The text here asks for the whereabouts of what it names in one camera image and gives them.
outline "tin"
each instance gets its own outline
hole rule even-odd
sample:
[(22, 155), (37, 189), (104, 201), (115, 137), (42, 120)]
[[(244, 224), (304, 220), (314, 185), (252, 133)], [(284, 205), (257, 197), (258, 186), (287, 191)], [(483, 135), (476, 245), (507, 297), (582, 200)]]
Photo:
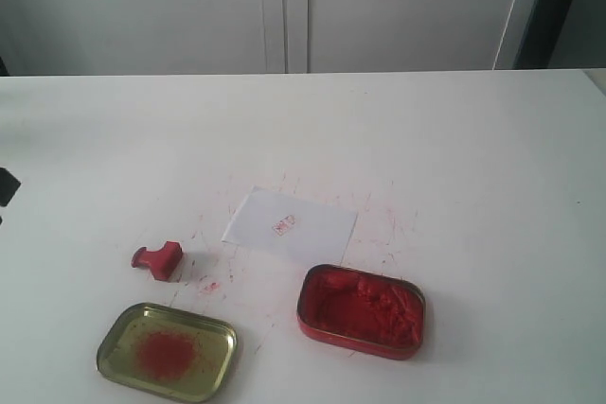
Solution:
[(128, 387), (181, 402), (202, 402), (221, 387), (238, 339), (231, 325), (141, 303), (116, 320), (97, 352), (97, 369)]
[(305, 277), (296, 313), (314, 340), (393, 360), (409, 359), (423, 342), (425, 298), (403, 279), (318, 265)]

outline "metal tin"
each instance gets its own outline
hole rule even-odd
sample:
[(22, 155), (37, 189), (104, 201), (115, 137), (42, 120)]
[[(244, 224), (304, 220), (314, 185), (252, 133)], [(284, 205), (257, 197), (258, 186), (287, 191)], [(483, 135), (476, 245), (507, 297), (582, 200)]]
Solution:
[[(418, 299), (417, 301), (410, 301), (410, 303), (413, 304), (412, 306), (416, 306), (420, 313), (420, 317), (414, 322), (414, 324), (419, 324), (419, 326), (416, 327), (416, 330), (418, 330), (416, 334), (418, 336), (408, 345), (390, 345), (389, 343), (371, 341), (370, 339), (365, 339), (363, 336), (348, 336), (347, 334), (340, 332), (339, 328), (336, 326), (321, 327), (320, 324), (314, 320), (314, 317), (312, 317), (312, 313), (320, 310), (319, 307), (315, 306), (325, 305), (326, 303), (313, 302), (314, 297), (311, 297), (313, 290), (311, 289), (312, 285), (310, 283), (317, 282), (318, 277), (324, 279), (324, 276), (328, 276), (330, 273), (339, 273), (339, 271), (346, 276), (346, 279), (349, 279), (347, 278), (347, 275), (349, 274), (352, 277), (363, 277), (366, 283), (376, 284), (382, 287), (389, 285), (390, 289), (394, 289), (392, 287), (395, 286), (395, 290), (406, 291), (407, 294), (412, 295), (413, 299)], [(386, 357), (392, 360), (406, 360), (412, 357), (422, 345), (422, 333), (425, 319), (425, 298), (417, 286), (408, 281), (404, 281), (403, 279), (390, 278), (373, 273), (360, 272), (353, 269), (324, 264), (315, 266), (308, 271), (299, 296), (296, 314), (301, 331), (314, 340), (365, 352), (367, 354)]]
[(237, 344), (225, 322), (141, 303), (117, 318), (98, 349), (97, 369), (122, 385), (202, 402), (221, 387)]

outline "wall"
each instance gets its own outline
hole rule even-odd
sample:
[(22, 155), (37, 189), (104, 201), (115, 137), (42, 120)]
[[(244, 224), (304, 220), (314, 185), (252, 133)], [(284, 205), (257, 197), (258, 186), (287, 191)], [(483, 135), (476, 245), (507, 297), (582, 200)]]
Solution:
[(0, 0), (13, 75), (264, 73), (263, 33), (261, 0)]
[(550, 68), (606, 67), (606, 0), (573, 0)]
[(513, 0), (310, 0), (310, 68), (490, 69)]

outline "red tin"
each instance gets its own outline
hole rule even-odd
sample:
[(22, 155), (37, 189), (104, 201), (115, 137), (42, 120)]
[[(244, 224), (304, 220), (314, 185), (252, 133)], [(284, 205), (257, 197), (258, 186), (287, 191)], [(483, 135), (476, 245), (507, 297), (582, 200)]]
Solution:
[(402, 279), (317, 265), (305, 277), (296, 314), (314, 340), (388, 359), (409, 359), (423, 342), (425, 298)]

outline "red pigment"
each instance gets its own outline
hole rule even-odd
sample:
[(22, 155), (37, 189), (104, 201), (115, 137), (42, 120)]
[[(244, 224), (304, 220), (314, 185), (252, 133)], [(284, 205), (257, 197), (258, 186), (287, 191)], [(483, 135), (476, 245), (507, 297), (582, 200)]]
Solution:
[(301, 317), (312, 327), (371, 343), (419, 345), (423, 305), (417, 295), (380, 276), (319, 269), (305, 288)]
[(188, 335), (155, 332), (137, 346), (139, 367), (155, 380), (180, 378), (196, 359), (194, 340)]

